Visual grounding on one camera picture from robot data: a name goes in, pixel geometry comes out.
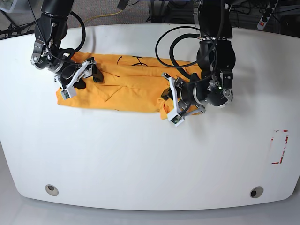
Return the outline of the left table grommet hole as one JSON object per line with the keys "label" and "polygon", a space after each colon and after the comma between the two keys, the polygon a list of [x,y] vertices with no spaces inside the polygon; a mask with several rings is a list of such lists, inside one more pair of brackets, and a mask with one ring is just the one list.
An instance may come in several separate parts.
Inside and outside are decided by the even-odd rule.
{"label": "left table grommet hole", "polygon": [[57,196],[59,194],[58,189],[55,186],[50,184],[45,186],[45,190],[51,196]]}

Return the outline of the right table grommet hole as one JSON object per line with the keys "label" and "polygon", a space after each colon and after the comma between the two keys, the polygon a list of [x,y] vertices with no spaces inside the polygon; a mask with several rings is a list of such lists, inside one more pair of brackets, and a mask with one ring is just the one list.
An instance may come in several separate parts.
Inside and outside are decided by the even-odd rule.
{"label": "right table grommet hole", "polygon": [[257,186],[250,191],[251,198],[259,198],[264,192],[263,187]]}

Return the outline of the black tripod stand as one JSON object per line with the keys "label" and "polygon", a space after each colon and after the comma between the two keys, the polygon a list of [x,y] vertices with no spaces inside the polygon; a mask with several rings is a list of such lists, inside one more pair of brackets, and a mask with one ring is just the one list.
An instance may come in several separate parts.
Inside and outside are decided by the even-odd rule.
{"label": "black tripod stand", "polygon": [[17,25],[4,11],[0,13],[10,22],[6,30],[0,30],[0,39],[5,40],[9,38],[19,37],[23,35],[33,34],[34,30],[31,28],[35,25],[35,22],[29,22],[22,25]]}

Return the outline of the red tape rectangle marking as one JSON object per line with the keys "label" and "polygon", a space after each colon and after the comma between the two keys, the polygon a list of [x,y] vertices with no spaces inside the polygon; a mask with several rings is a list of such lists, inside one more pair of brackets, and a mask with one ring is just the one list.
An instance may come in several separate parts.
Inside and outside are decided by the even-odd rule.
{"label": "red tape rectangle marking", "polygon": [[288,138],[288,130],[274,130],[270,140],[269,150],[269,161],[272,165],[278,165],[283,162]]}

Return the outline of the orange yellow T-shirt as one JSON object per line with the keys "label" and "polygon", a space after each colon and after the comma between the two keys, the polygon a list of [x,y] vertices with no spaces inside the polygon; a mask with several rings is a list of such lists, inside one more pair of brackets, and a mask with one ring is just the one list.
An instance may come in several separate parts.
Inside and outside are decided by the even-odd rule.
{"label": "orange yellow T-shirt", "polygon": [[58,90],[59,105],[160,113],[161,119],[165,120],[173,109],[173,101],[161,97],[169,88],[169,81],[162,74],[189,82],[177,69],[165,67],[152,57],[77,52],[72,59],[83,62],[90,57],[95,59],[104,81],[95,83],[91,77],[85,78],[86,88],[76,90],[76,96],[67,100],[63,100]]}

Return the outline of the table grommet hole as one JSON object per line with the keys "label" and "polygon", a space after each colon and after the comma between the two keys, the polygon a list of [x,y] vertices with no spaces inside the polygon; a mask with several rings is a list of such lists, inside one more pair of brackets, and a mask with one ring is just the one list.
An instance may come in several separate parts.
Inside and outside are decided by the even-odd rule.
{"label": "table grommet hole", "polygon": [[263,187],[257,186],[250,191],[251,198],[259,198],[264,192]]}
{"label": "table grommet hole", "polygon": [[57,196],[59,194],[58,189],[55,186],[50,184],[45,186],[45,190],[51,196]]}

